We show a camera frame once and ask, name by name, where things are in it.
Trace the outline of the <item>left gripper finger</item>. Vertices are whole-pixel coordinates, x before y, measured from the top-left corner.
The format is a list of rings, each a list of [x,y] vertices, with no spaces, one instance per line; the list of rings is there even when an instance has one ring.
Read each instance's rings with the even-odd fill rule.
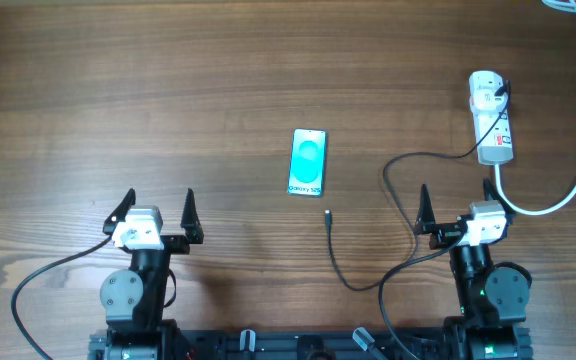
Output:
[[[111,212],[105,219],[102,227],[102,232],[110,236],[116,229],[120,222],[124,222],[128,211],[136,202],[136,192],[130,188],[120,204]]]
[[[194,191],[191,188],[186,194],[180,226],[190,244],[203,243],[204,231],[197,214]]]

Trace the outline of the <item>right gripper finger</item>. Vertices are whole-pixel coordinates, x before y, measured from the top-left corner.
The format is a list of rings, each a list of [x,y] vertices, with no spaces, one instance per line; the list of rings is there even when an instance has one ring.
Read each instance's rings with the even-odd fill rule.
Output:
[[[514,218],[516,217],[516,211],[513,210],[508,203],[502,199],[501,195],[499,194],[499,192],[496,190],[495,186],[492,184],[492,182],[490,181],[489,178],[484,178],[483,179],[483,193],[484,193],[484,198],[487,201],[498,201],[505,212],[505,217],[507,220],[508,224],[512,224]]]
[[[413,227],[415,235],[426,235],[435,233],[437,224],[432,208],[431,198],[426,184],[421,186],[419,209],[416,217],[416,222]]]

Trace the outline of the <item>blue screen Galaxy smartphone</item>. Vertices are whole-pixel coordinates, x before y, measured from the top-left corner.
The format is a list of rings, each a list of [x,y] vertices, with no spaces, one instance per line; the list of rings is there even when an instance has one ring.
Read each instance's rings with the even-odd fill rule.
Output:
[[[293,133],[287,192],[319,197],[323,194],[327,132],[295,129]]]

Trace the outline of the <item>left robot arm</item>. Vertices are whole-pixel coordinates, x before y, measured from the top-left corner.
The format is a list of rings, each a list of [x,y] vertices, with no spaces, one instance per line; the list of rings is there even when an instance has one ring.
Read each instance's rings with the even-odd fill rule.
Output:
[[[187,255],[201,244],[204,232],[194,192],[187,191],[180,235],[163,235],[163,219],[156,206],[138,206],[130,189],[106,218],[103,233],[114,246],[131,255],[128,269],[111,273],[102,283],[100,301],[108,325],[106,334],[91,339],[90,359],[193,359],[195,350],[177,322],[165,320],[163,310],[176,299],[166,297],[173,255]]]

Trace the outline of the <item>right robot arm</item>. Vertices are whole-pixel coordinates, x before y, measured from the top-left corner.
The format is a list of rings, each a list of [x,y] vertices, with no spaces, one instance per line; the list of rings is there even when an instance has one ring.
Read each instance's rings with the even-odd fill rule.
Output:
[[[486,179],[484,199],[451,223],[435,219],[428,188],[420,190],[415,235],[428,235],[429,248],[446,250],[462,314],[444,320],[450,359],[519,360],[534,357],[526,320],[532,276],[512,262],[495,263],[490,247],[507,237],[516,212]]]

